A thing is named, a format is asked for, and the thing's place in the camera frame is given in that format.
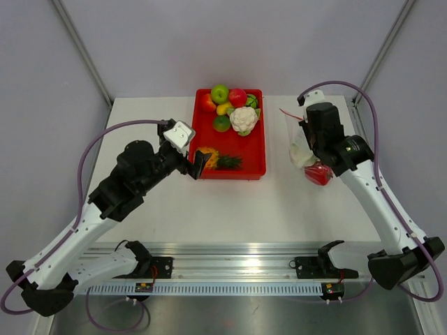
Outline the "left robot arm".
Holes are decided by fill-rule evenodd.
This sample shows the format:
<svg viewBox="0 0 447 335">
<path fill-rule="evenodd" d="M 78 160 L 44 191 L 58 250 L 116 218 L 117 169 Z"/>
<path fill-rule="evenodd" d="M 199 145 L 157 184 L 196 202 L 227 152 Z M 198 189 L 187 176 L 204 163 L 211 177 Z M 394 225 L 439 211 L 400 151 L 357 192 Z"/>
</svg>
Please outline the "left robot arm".
<svg viewBox="0 0 447 335">
<path fill-rule="evenodd" d="M 89 195 L 73 223 L 34 258 L 15 260 L 6 267 L 22 290 L 27 311 L 48 317 L 64 309 L 80 291 L 106 279 L 154 275 L 153 257 L 139 241 L 128 242 L 92 265 L 74 264 L 93 242 L 139 207 L 144 196 L 164 178 L 177 170 L 197 179 L 210 157 L 197 151 L 190 161 L 185 151 L 167 140 L 158 152 L 146 141 L 127 144 L 110 175 Z"/>
</svg>

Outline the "clear zip top bag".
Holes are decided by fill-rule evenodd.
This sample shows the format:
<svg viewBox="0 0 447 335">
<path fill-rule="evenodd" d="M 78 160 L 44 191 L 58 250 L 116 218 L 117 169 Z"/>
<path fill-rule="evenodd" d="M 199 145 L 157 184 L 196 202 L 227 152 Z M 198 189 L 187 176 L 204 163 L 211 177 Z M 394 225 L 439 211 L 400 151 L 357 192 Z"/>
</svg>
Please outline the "clear zip top bag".
<svg viewBox="0 0 447 335">
<path fill-rule="evenodd" d="M 286 120 L 289 147 L 288 154 L 292 165 L 303 172 L 305 178 L 317 186 L 326 186 L 333 178 L 332 170 L 322 164 L 309 148 L 305 133 L 300 126 L 303 117 L 279 109 Z"/>
</svg>

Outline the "green lettuce cabbage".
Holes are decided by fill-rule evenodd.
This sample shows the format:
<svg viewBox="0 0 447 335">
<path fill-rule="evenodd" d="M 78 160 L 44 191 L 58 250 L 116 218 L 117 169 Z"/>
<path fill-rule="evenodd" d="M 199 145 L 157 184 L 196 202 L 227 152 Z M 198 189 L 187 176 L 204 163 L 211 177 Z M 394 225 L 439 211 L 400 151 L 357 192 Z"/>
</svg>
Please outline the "green lettuce cabbage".
<svg viewBox="0 0 447 335">
<path fill-rule="evenodd" d="M 307 144 L 292 143 L 288 152 L 292 165 L 299 170 L 318 162 L 318 158 L 309 149 Z"/>
</svg>

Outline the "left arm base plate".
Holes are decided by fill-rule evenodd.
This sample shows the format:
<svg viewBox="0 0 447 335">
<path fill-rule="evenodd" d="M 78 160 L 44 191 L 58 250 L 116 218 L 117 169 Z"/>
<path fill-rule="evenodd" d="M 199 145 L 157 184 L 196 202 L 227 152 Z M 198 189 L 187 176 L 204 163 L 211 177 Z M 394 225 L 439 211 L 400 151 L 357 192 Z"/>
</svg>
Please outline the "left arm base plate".
<svg viewBox="0 0 447 335">
<path fill-rule="evenodd" d="M 153 279 L 153 276 L 155 276 L 155 279 L 169 279 L 172 278 L 173 262 L 174 258 L 172 257 L 154 256 L 145 272 L 134 271 L 130 274 L 116 276 L 116 278 Z"/>
</svg>

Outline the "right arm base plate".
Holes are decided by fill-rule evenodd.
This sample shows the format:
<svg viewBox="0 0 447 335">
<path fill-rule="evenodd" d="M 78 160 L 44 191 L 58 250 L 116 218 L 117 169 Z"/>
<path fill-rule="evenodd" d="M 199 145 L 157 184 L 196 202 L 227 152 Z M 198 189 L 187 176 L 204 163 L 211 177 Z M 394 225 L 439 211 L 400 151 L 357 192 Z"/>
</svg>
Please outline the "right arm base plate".
<svg viewBox="0 0 447 335">
<path fill-rule="evenodd" d="M 289 261 L 298 279 L 356 279 L 359 273 L 352 269 L 338 269 L 329 260 L 319 256 L 298 256 Z"/>
</svg>

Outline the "red bell pepper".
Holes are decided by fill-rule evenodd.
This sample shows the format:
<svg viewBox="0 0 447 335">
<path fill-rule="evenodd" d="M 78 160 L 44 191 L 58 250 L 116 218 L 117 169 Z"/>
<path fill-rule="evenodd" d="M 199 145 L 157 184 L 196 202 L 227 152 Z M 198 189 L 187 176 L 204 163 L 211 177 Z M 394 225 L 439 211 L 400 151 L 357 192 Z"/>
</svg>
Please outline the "red bell pepper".
<svg viewBox="0 0 447 335">
<path fill-rule="evenodd" d="M 320 162 L 306 166 L 304 171 L 306 178 L 317 186 L 326 186 L 333 178 L 332 170 Z"/>
</svg>

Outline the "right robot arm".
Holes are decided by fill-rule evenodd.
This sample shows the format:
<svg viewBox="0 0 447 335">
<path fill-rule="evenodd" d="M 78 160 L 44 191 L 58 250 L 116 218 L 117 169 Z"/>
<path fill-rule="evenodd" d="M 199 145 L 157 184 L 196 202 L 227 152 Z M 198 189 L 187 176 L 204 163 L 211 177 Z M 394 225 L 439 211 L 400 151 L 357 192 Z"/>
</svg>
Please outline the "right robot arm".
<svg viewBox="0 0 447 335">
<path fill-rule="evenodd" d="M 425 271 L 444 251 L 439 237 L 428 237 L 405 212 L 380 175 L 374 153 L 359 135 L 346 135 L 338 108 L 321 101 L 299 102 L 310 150 L 355 195 L 382 243 L 382 250 L 367 255 L 372 278 L 392 290 Z"/>
</svg>

